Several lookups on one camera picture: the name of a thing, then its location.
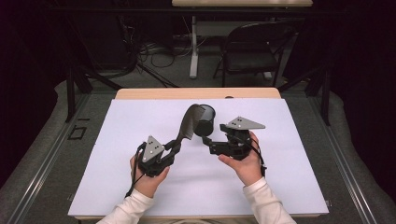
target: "black chair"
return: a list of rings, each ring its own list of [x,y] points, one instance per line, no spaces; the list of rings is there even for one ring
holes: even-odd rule
[[[295,34],[295,28],[284,21],[255,22],[235,28],[225,40],[213,78],[222,63],[222,87],[226,74],[264,72],[275,72],[275,86],[284,47]]]

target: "human hand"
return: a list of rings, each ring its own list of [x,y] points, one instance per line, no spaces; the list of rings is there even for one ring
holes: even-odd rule
[[[130,164],[132,176],[134,175],[134,156],[130,159]],[[166,176],[168,175],[169,168],[170,167],[168,166],[159,175],[150,177],[147,175],[142,176],[143,173],[136,166],[135,180],[137,180],[137,178],[139,178],[140,176],[142,177],[134,184],[134,188],[145,196],[153,198],[158,186],[165,180]]]
[[[250,138],[252,139],[251,145],[259,150],[259,140],[253,132],[250,132]],[[233,168],[245,186],[250,186],[262,178],[260,158],[253,150],[250,150],[249,154],[241,161],[225,155],[219,155],[219,160]]]

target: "gray carpet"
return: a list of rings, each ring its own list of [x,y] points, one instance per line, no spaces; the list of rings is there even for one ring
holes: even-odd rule
[[[165,56],[156,55],[155,57],[157,57],[157,59],[154,58],[155,60],[159,60],[163,64],[171,62],[167,62]],[[181,87],[219,87],[220,78],[212,78],[218,61],[219,55],[216,47],[202,46],[197,79],[189,79],[190,57],[188,56],[177,57],[170,66],[156,68],[156,70]],[[154,67],[150,58],[144,64]],[[128,76],[112,80],[127,88],[163,86],[147,73],[139,72],[138,69]],[[269,83],[269,80],[263,79],[261,76],[227,78],[228,86],[265,86]],[[67,112],[65,84],[62,83],[57,88],[59,102],[51,118],[11,178],[0,190],[0,203],[6,205],[2,208],[0,223],[7,223],[8,220],[12,220],[10,223],[14,223],[14,220],[18,220],[19,223],[77,223],[75,219],[67,216],[72,200],[71,195],[78,188],[110,100],[115,95],[115,92],[109,87],[96,80],[92,80],[92,85],[95,91],[91,95],[78,95],[80,99],[79,111],[68,128],[64,127]],[[329,208],[329,215],[317,218],[296,218],[296,221],[298,223],[366,223],[361,218],[358,206],[351,198],[350,188],[346,185],[345,178],[341,175],[335,162],[332,142],[324,132],[322,121],[318,118],[316,98],[306,98],[301,92],[303,87],[304,83],[283,93],[282,97],[288,102],[325,200],[330,200],[332,206]],[[334,137],[359,183],[364,199],[367,200],[374,214],[376,222],[371,223],[396,223],[395,204],[377,186],[370,172],[357,156],[350,142],[342,101],[334,94],[331,97],[330,119]],[[83,129],[79,128],[86,128],[84,137],[80,140],[73,140],[81,134]],[[64,141],[58,138],[62,133],[65,136]],[[57,152],[51,154],[54,145],[57,147]],[[44,169],[42,164],[43,161],[48,160],[48,155],[53,157],[53,163]],[[41,182],[32,182],[39,170],[47,172],[40,176]],[[29,188],[31,183],[38,183],[35,190]],[[19,206],[20,200],[25,199],[23,194],[27,189],[34,193],[31,200],[28,201],[31,203],[26,204],[25,207],[22,206],[25,205],[24,203]]]

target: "dark background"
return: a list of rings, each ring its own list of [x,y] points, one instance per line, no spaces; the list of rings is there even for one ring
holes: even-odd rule
[[[58,2],[81,4],[71,0]],[[43,3],[54,4],[22,0],[0,3],[1,186],[50,117],[57,101],[54,87],[66,79],[71,64],[123,69],[130,62],[114,16],[79,15],[67,21],[63,15],[52,15],[49,20],[39,9]],[[112,6],[109,0],[84,1],[90,3]],[[170,1],[150,3],[144,7],[171,6]],[[394,5],[391,0],[314,1],[314,7],[319,9],[343,10],[353,6],[360,13],[353,26],[348,27],[343,50],[334,63],[332,91],[345,103],[358,154],[380,187],[396,201]],[[146,38],[161,39],[165,45],[172,45],[172,34],[185,33],[180,30],[183,28],[177,24],[177,17],[150,17],[145,21],[153,28],[142,30]],[[318,66],[345,23],[337,18],[306,20],[284,76],[293,79]]]

